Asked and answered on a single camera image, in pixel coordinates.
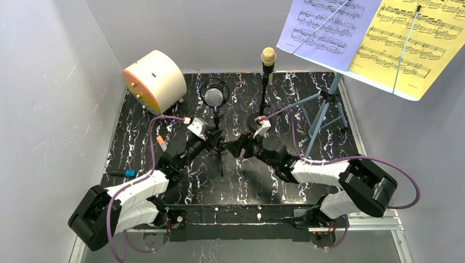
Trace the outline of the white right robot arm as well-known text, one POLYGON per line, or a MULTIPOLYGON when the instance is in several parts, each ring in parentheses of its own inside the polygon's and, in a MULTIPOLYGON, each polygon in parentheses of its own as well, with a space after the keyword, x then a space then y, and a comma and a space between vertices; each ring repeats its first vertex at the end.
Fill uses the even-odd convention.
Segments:
POLYGON ((356 158, 332 164, 310 164, 290 154, 277 136, 243 133, 224 147, 235 158, 255 157, 262 161, 284 182, 313 182, 340 188, 338 193, 322 196, 302 215, 281 219, 295 228, 325 226, 342 215, 356 212, 381 218, 398 186, 392 176, 371 160, 356 158))

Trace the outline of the silver microphone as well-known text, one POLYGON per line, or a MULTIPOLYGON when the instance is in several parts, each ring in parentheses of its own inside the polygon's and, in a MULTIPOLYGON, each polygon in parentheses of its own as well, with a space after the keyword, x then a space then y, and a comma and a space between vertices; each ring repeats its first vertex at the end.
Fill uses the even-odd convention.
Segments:
MULTIPOLYGON (((207 130, 220 129, 220 120, 224 116, 220 113, 220 108, 223 107, 230 98, 230 89, 226 84, 226 81, 219 77, 208 77, 199 87, 200 98, 203 103, 213 110, 214 125, 207 128, 207 130)), ((221 141, 224 143, 225 136, 222 137, 221 141)), ((217 154, 220 165, 220 176, 223 177, 223 161, 222 154, 217 154)))

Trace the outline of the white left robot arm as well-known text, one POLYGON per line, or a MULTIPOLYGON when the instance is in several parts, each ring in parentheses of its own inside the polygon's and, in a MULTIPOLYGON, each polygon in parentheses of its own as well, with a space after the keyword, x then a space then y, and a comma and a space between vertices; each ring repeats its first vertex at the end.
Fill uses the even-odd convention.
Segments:
POLYGON ((186 166, 203 151, 212 151, 223 140, 223 130, 206 131, 201 136, 191 133, 186 142, 172 141, 159 158, 154 171, 142 178, 103 188, 91 187, 68 220, 68 227, 96 251, 108 244, 109 238, 139 225, 170 227, 167 206, 157 195, 180 181, 186 166))

